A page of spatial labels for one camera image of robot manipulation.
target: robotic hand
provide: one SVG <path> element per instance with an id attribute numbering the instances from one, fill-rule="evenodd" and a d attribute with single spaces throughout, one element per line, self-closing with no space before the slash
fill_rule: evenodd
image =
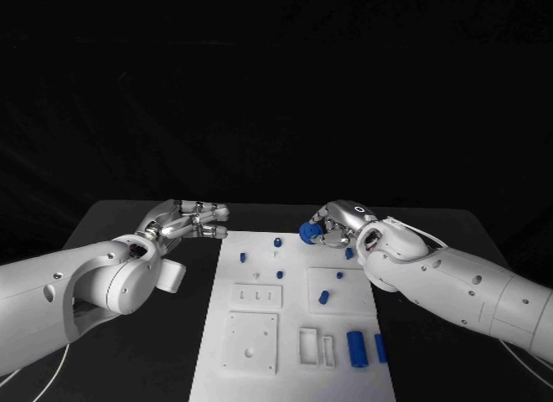
<path id="1" fill-rule="evenodd" d="M 323 219 L 327 233 L 317 224 Z M 431 248 L 418 234 L 440 247 Z M 378 219 L 347 200 L 319 210 L 300 235 L 306 243 L 334 248 L 355 240 L 365 275 L 381 289 L 401 291 L 447 321 L 553 363 L 553 290 L 392 217 Z"/>
<path id="2" fill-rule="evenodd" d="M 0 266 L 0 376 L 139 310 L 154 287 L 177 292 L 186 267 L 162 257 L 182 238 L 224 239 L 224 204 L 170 199 L 136 234 Z"/>

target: blue object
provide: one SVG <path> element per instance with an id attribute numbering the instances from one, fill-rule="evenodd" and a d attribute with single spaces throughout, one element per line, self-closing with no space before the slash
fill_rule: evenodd
<path id="1" fill-rule="evenodd" d="M 381 333 L 376 333 L 376 345 L 378 345 L 379 362 L 388 363 L 388 357 L 385 356 L 383 338 Z"/>
<path id="2" fill-rule="evenodd" d="M 368 361 L 368 352 L 365 349 L 363 332 L 352 331 L 347 332 L 347 345 L 349 345 L 349 355 L 352 358 L 352 366 L 362 369 L 370 365 Z"/>
<path id="3" fill-rule="evenodd" d="M 327 300 L 329 300 L 329 291 L 323 291 L 322 292 L 322 297 L 319 298 L 319 302 L 322 304 L 327 304 Z"/>
<path id="4" fill-rule="evenodd" d="M 323 228 L 319 226 L 319 224 L 310 224 L 309 222 L 306 222 L 301 225 L 301 228 L 298 229 L 298 235 L 301 236 L 301 240 L 309 245 L 314 245 L 314 243 L 310 241 L 310 238 L 322 234 L 323 234 Z"/>

